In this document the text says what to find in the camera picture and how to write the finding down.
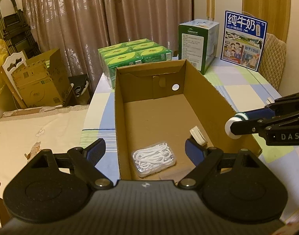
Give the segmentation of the brown patterned curtain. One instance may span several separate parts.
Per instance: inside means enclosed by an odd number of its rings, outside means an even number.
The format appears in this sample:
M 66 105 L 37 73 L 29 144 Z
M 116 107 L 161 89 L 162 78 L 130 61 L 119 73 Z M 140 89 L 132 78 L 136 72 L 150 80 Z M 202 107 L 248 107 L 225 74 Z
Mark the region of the brown patterned curtain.
M 41 51 L 59 48 L 69 75 L 102 75 L 98 49 L 147 38 L 177 50 L 178 25 L 193 17 L 193 0 L 22 0 Z

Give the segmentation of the white green tape roll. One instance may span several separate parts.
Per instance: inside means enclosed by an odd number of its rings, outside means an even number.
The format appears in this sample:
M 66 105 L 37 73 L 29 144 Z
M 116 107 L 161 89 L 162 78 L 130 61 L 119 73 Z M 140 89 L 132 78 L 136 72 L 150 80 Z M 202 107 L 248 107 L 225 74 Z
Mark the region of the white green tape roll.
M 228 137 L 231 139 L 239 139 L 241 134 L 238 133 L 237 125 L 238 122 L 244 122 L 249 120 L 249 117 L 244 112 L 238 112 L 231 117 L 225 124 L 224 129 Z

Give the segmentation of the stacked brown cardboard boxes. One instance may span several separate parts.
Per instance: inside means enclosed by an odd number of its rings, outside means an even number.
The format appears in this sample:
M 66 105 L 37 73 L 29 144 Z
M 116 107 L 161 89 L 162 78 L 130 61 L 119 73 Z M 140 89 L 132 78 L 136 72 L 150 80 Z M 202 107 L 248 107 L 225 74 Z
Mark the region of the stacked brown cardboard boxes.
M 63 105 L 71 91 L 59 48 L 30 58 L 12 79 L 28 108 Z

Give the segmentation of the green tissue box pack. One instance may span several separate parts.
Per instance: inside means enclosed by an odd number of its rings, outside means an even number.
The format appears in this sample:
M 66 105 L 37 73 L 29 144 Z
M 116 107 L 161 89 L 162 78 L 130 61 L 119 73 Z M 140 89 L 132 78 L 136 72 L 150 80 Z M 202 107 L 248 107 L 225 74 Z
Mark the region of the green tissue box pack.
M 172 60 L 172 50 L 147 38 L 118 43 L 97 50 L 103 73 L 111 88 L 115 87 L 116 68 L 142 63 Z

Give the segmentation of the black shopping bag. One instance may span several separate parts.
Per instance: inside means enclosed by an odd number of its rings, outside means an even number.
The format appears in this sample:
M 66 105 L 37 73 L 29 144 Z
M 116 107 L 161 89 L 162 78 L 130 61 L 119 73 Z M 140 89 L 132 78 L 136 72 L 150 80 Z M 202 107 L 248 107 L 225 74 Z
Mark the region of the black shopping bag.
M 80 74 L 68 78 L 71 91 L 63 106 L 87 105 L 90 101 L 90 83 L 87 74 Z

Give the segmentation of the clear box of floss picks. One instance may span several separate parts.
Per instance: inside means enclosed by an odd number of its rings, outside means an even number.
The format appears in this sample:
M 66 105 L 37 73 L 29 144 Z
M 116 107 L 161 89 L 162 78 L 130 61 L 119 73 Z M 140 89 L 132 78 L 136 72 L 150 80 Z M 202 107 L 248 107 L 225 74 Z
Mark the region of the clear box of floss picks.
M 131 153 L 131 158 L 140 178 L 164 171 L 176 164 L 176 156 L 166 141 L 161 141 Z

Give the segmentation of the open brown cardboard box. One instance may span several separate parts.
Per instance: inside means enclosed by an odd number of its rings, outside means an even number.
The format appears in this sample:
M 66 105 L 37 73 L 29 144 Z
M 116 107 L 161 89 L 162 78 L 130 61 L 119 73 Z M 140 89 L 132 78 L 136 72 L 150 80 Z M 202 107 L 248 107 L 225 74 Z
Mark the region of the open brown cardboard box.
M 226 98 L 188 61 L 164 61 L 119 67 L 114 89 L 115 131 L 119 172 L 123 180 L 139 178 L 132 153 L 166 142 L 176 157 L 174 166 L 149 176 L 170 178 L 194 168 L 185 153 L 190 130 L 198 127 L 208 145 L 225 153 L 261 147 L 251 135 L 231 139 L 224 126 L 235 110 Z

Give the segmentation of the white carved board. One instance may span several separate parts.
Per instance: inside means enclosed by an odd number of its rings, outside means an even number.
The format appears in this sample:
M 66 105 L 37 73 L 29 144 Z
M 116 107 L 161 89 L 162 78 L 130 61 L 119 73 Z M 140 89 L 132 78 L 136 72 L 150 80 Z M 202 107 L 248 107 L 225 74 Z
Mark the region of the white carved board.
M 10 56 L 8 56 L 4 64 L 0 67 L 1 78 L 5 81 L 13 97 L 15 98 L 15 100 L 17 101 L 17 103 L 20 105 L 22 109 L 26 109 L 27 105 L 25 104 L 23 98 L 18 92 L 18 89 L 12 77 L 12 73 L 16 69 L 25 66 L 27 66 L 26 54 L 25 51 L 22 50 L 21 52 L 14 52 Z

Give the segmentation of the beige quilted chair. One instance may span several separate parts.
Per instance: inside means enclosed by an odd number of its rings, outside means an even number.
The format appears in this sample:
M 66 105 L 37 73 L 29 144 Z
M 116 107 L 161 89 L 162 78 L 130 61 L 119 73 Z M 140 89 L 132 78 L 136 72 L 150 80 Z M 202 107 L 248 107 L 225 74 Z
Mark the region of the beige quilted chair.
M 286 43 L 271 33 L 266 34 L 258 72 L 278 90 L 286 61 Z

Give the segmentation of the wooden door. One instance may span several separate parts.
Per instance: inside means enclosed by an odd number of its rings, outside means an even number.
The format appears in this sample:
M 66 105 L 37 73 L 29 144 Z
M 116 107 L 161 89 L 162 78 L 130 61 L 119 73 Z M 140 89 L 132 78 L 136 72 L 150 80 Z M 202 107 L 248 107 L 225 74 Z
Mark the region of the wooden door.
M 267 21 L 267 32 L 286 42 L 291 0 L 242 0 L 242 12 Z

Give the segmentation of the black folding hand cart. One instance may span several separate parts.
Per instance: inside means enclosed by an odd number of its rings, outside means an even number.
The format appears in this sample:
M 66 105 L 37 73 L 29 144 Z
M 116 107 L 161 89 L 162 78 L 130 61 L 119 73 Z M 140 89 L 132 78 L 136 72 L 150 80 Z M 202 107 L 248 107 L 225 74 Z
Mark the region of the black folding hand cart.
M 0 35 L 6 43 L 8 53 L 11 55 L 24 51 L 28 59 L 38 56 L 41 51 L 23 11 L 17 8 L 15 0 L 10 1 L 15 13 L 3 17 L 0 9 Z

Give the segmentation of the green white milk carton box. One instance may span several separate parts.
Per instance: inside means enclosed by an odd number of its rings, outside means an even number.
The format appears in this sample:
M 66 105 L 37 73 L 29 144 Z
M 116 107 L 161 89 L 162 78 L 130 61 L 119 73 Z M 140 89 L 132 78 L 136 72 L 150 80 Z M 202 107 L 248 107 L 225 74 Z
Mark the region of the green white milk carton box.
M 178 26 L 178 58 L 189 61 L 205 74 L 217 54 L 220 24 L 195 19 Z

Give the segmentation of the blue milk carton box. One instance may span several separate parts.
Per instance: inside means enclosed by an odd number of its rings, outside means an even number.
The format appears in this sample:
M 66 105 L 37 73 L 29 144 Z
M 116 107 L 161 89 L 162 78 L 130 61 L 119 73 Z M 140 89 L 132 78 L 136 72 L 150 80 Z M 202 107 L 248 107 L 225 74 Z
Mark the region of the blue milk carton box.
M 264 20 L 226 11 L 221 60 L 258 71 L 267 26 Z

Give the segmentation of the checkered tablecloth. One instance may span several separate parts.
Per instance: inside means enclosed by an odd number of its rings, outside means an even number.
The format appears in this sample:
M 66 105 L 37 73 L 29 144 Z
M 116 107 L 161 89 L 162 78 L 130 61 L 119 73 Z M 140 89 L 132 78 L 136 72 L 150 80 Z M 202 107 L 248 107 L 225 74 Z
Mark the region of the checkered tablecloth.
M 280 94 L 258 72 L 216 58 L 205 78 L 221 93 L 235 111 L 262 108 L 280 98 Z M 107 78 L 101 76 L 95 89 L 84 127 L 80 146 L 87 147 L 99 137 L 105 139 L 110 151 L 97 167 L 115 182 L 119 179 L 117 144 L 114 125 L 114 90 Z M 285 223 L 299 221 L 299 146 L 267 146 L 255 135 L 263 152 L 259 159 L 285 185 L 289 200 L 281 216 Z

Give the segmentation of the cream patterned bed sheet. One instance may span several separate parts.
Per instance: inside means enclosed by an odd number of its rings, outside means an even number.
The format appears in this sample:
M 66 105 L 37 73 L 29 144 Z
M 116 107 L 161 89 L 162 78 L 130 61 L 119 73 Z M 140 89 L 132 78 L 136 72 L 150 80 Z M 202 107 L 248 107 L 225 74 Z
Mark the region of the cream patterned bed sheet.
M 0 119 L 0 197 L 7 184 L 43 149 L 65 153 L 80 145 L 88 106 L 30 109 Z

